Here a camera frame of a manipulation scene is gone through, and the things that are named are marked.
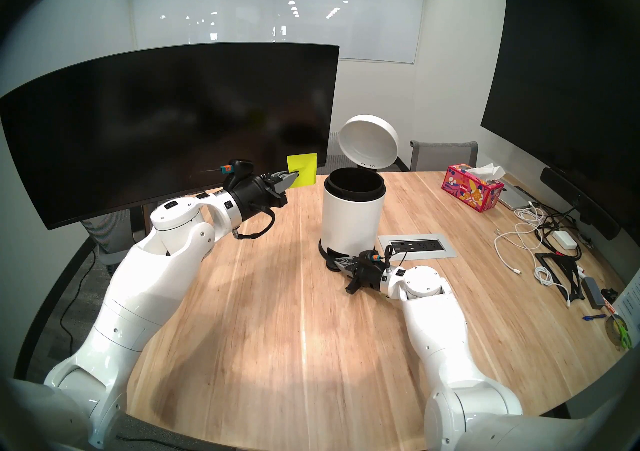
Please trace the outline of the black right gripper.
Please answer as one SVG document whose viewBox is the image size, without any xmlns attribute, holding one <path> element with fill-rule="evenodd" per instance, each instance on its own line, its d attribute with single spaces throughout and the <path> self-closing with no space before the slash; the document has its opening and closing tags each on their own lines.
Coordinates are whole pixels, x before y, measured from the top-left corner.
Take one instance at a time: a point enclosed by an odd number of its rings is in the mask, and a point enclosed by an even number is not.
<svg viewBox="0 0 640 451">
<path fill-rule="evenodd" d="M 370 287 L 379 292 L 383 275 L 391 265 L 389 258 L 350 256 L 336 257 L 335 264 L 341 273 L 351 275 L 346 287 L 346 292 L 351 295 L 361 287 Z"/>
</svg>

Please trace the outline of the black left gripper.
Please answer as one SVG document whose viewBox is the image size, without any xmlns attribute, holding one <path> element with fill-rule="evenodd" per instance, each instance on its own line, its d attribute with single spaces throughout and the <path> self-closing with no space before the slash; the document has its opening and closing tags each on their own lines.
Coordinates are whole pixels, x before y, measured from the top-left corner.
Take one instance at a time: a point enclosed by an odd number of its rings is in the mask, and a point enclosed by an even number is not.
<svg viewBox="0 0 640 451">
<path fill-rule="evenodd" d="M 286 190 L 289 189 L 299 171 L 278 171 L 271 175 L 249 174 L 240 177 L 230 175 L 230 195 L 240 212 L 241 220 L 247 221 L 261 212 L 261 208 L 282 208 L 287 204 Z"/>
</svg>

